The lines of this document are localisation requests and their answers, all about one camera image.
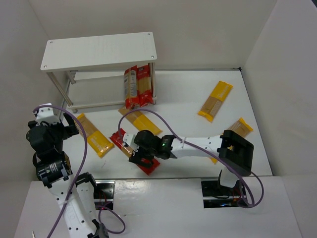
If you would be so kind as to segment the red spaghetti bag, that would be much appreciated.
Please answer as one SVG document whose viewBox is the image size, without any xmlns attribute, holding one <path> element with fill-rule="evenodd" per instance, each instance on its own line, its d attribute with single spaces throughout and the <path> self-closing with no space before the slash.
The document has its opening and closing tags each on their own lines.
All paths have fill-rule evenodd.
<svg viewBox="0 0 317 238">
<path fill-rule="evenodd" d="M 119 131 L 115 132 L 111 137 L 111 141 L 129 158 L 132 155 L 132 148 L 125 147 L 123 144 L 123 140 L 120 138 L 119 133 L 124 136 L 125 131 L 120 128 Z M 150 175 L 157 167 L 160 166 L 160 162 L 157 159 L 153 159 L 153 164 L 146 168 L 144 166 L 137 165 L 146 175 Z"/>
</svg>

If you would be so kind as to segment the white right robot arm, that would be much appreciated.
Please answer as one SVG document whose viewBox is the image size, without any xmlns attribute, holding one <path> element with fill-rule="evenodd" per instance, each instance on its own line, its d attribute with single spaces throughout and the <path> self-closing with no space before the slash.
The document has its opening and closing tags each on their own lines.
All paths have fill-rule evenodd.
<svg viewBox="0 0 317 238">
<path fill-rule="evenodd" d="M 183 157 L 210 157 L 225 168 L 219 176 L 222 186 L 233 188 L 237 180 L 251 175 L 254 146 L 232 130 L 211 137 L 158 137 L 148 130 L 123 136 L 126 146 L 132 148 L 129 162 L 149 168 L 155 158 L 163 160 Z"/>
</svg>

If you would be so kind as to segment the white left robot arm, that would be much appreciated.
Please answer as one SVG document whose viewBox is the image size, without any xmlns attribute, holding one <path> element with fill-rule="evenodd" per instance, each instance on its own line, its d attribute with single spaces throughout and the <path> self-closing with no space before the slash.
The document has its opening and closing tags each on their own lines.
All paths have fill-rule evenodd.
<svg viewBox="0 0 317 238">
<path fill-rule="evenodd" d="M 73 174 L 70 159 L 63 151 L 64 140 L 79 134 L 73 118 L 64 114 L 65 126 L 52 108 L 40 108 L 36 119 L 28 122 L 26 139 L 35 150 L 36 176 L 54 196 L 72 238 L 106 238 L 108 232 L 97 220 L 94 189 L 90 173 Z"/>
</svg>

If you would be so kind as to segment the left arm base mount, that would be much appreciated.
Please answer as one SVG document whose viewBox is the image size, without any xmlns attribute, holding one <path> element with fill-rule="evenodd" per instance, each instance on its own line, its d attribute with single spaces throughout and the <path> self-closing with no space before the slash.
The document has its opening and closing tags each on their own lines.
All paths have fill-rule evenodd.
<svg viewBox="0 0 317 238">
<path fill-rule="evenodd" d="M 105 206 L 109 209 L 113 209 L 114 199 L 114 180 L 97 180 L 97 187 L 94 190 L 94 203 L 99 210 L 99 206 Z"/>
</svg>

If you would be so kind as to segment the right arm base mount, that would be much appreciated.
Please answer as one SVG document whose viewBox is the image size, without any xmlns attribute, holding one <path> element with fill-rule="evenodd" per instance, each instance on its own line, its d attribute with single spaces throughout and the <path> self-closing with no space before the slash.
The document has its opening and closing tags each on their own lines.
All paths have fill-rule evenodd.
<svg viewBox="0 0 317 238">
<path fill-rule="evenodd" d="M 246 206 L 242 197 L 246 198 L 246 191 L 242 186 L 240 191 L 240 182 L 237 181 L 233 188 L 220 185 L 217 180 L 202 180 L 202 196 L 204 208 L 230 208 Z"/>
</svg>

